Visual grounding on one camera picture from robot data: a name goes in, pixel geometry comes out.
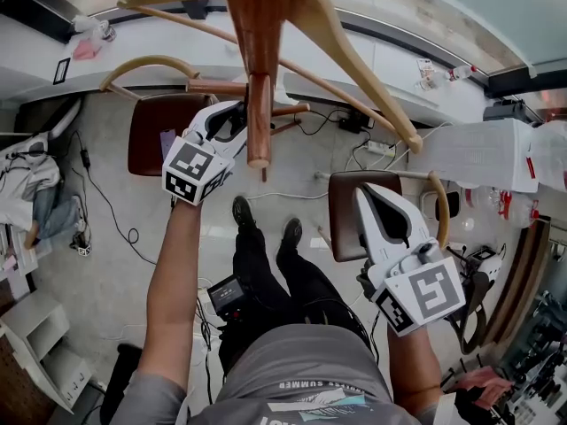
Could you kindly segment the crumpled white plastic bag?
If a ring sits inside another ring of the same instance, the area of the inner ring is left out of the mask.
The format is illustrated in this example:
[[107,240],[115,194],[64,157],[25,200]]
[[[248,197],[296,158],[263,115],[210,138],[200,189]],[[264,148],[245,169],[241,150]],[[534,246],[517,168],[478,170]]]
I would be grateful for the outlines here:
[[97,31],[101,27],[102,22],[94,17],[78,14],[72,19],[74,31],[79,33],[86,33]]

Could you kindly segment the pink red bag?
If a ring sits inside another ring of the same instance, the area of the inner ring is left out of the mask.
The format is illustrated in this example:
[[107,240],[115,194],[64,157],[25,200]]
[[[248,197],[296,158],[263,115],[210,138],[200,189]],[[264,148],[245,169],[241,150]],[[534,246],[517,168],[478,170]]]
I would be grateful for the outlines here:
[[513,385],[513,382],[500,377],[492,367],[481,367],[464,374],[455,383],[453,390],[473,393],[474,404],[489,410]]

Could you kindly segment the person's left forearm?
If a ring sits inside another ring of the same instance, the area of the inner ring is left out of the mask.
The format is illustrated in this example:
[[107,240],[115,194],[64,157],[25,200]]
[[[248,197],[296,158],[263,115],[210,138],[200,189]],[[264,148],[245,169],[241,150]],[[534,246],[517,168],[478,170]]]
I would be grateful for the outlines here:
[[175,204],[147,294],[146,334],[138,371],[188,388],[198,299],[201,207]]

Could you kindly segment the white water dispenser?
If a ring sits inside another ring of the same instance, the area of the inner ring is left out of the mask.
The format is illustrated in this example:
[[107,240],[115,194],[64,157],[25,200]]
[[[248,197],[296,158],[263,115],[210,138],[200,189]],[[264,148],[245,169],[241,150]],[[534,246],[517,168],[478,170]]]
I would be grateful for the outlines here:
[[535,129],[512,118],[439,127],[408,154],[408,170],[442,180],[522,193],[539,187],[531,157]]

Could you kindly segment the brown chair with curved backrest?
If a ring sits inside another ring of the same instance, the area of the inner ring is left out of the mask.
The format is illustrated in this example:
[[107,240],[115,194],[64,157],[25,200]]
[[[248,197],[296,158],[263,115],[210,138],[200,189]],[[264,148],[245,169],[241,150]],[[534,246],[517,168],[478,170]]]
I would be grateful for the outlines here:
[[[122,75],[146,66],[167,66],[182,73],[187,79],[186,90],[142,97],[114,83]],[[214,103],[216,96],[226,90],[226,84],[203,79],[200,72],[179,59],[150,55],[116,67],[99,89],[135,102],[128,139],[128,171],[140,176],[160,176],[165,158],[162,143],[180,135],[198,111]]]
[[354,189],[364,183],[386,187],[401,195],[400,177],[429,180],[437,192],[439,201],[439,227],[437,240],[442,248],[449,239],[450,213],[447,193],[434,172],[428,174],[407,171],[359,170],[334,173],[329,179],[328,202],[330,213],[330,247],[337,262],[367,258],[366,249],[360,244],[358,217],[354,210]]

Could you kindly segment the brown wooden coat rack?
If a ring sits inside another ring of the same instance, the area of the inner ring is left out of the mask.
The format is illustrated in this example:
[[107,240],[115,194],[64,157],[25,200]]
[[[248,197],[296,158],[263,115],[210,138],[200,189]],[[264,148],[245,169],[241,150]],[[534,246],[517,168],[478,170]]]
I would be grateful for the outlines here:
[[290,0],[226,0],[247,73],[247,164],[271,163],[274,93],[283,24]]

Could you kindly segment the light wooden clothes hanger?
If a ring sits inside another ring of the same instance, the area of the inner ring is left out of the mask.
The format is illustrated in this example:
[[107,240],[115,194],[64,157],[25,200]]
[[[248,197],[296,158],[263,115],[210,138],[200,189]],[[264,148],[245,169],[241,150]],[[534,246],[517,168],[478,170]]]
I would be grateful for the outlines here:
[[[130,9],[162,19],[169,19],[186,26],[192,26],[237,44],[235,33],[227,35],[220,30],[211,29],[201,23],[185,21],[180,17],[166,14],[155,8],[158,4],[177,1],[197,0],[118,0],[117,5],[123,9]],[[369,69],[347,39],[331,0],[290,0],[285,22],[291,22],[293,26],[333,60],[370,99],[374,107],[367,107],[308,70],[281,59],[280,55],[278,68],[283,66],[349,103],[384,128],[398,135],[414,153],[422,149],[422,137],[417,134],[406,113],[392,98],[384,84]]]

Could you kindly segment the person's black trousers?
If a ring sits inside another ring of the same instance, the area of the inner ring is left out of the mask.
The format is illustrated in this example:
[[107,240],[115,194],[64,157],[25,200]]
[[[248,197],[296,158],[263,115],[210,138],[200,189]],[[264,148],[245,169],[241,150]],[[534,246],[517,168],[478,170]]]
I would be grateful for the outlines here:
[[225,373],[260,336],[289,324],[309,322],[346,328],[370,345],[363,326],[319,267],[299,253],[282,258],[276,254],[276,264],[286,288],[271,273],[260,229],[238,230],[233,274],[245,290],[248,303],[244,318],[222,329],[219,358]]

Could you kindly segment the small white bin black top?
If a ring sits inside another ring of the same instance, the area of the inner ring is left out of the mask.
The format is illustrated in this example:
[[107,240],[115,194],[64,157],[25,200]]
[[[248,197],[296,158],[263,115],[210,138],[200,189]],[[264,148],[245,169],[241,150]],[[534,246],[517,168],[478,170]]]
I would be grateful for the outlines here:
[[[455,218],[461,210],[461,197],[458,191],[447,192],[449,218]],[[439,221],[439,198],[435,191],[426,191],[420,196],[422,215],[429,220]]]

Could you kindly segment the black framed window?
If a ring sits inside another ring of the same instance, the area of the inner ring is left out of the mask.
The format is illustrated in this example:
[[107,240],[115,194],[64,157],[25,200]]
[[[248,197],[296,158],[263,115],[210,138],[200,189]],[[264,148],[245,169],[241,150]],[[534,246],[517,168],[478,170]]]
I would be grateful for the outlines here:
[[[74,33],[69,18],[76,15],[78,10],[67,0],[0,0],[0,13],[58,42],[67,42]],[[457,67],[469,62],[412,30],[358,12],[338,9],[337,13],[342,28],[348,33],[366,35],[396,45],[445,67]],[[567,66],[558,66],[554,71],[533,78],[529,76],[527,66],[512,66],[491,73],[480,68],[474,74],[473,81],[483,86],[490,97],[567,89]]]

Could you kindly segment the person's grey printed shirt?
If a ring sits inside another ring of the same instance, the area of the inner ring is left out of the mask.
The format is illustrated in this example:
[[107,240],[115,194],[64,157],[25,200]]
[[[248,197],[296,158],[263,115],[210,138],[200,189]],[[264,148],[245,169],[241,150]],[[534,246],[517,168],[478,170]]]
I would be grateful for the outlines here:
[[417,413],[393,403],[378,365],[353,332],[292,324],[257,339],[215,400],[192,414],[180,387],[135,375],[110,425],[467,425],[453,398]]

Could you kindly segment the pink cloth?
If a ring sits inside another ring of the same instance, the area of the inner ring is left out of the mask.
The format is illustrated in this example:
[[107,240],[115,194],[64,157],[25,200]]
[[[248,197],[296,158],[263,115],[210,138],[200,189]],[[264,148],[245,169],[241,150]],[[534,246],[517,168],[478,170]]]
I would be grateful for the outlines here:
[[93,40],[92,38],[81,39],[73,52],[73,60],[89,60],[93,59],[101,50],[102,44],[100,41]]

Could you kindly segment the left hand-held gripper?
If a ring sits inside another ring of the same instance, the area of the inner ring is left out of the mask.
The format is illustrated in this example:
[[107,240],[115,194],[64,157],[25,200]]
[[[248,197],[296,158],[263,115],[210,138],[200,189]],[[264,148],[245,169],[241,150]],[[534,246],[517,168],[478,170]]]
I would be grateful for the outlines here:
[[196,113],[183,135],[175,138],[162,164],[164,191],[199,205],[220,188],[235,164],[235,150],[246,142],[246,125],[228,121],[238,115],[242,104],[224,101]]

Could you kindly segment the black device with screen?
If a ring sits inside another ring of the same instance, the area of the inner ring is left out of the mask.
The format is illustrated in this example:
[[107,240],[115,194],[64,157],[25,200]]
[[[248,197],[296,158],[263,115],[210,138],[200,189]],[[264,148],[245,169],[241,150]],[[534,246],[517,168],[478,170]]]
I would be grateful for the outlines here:
[[225,322],[241,321],[247,306],[245,290],[235,275],[207,289],[216,315]]

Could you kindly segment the person's right black shoe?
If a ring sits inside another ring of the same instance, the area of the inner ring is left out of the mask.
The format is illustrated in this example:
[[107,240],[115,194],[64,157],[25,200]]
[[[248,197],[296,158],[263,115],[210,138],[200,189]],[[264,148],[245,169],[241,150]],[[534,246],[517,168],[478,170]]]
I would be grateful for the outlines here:
[[302,238],[303,228],[299,218],[293,217],[287,221],[283,229],[282,240],[277,257],[287,257],[298,254],[298,245]]

